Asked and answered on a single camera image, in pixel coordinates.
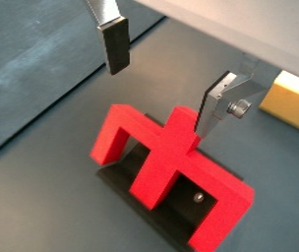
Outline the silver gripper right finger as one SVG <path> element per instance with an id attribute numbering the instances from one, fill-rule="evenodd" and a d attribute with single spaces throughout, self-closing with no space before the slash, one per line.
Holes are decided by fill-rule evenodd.
<path id="1" fill-rule="evenodd" d="M 206 137 L 228 115 L 242 119 L 253 104 L 248 98 L 266 90 L 266 85 L 256 77 L 261 60 L 245 53 L 237 73 L 228 70 L 204 94 L 194 132 L 201 139 Z"/>

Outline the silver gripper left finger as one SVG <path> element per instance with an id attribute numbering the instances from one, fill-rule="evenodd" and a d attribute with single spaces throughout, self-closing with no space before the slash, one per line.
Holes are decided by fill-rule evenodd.
<path id="1" fill-rule="evenodd" d="M 115 75 L 130 65 L 129 18 L 121 14 L 115 0 L 86 1 L 98 22 L 107 67 Z"/>

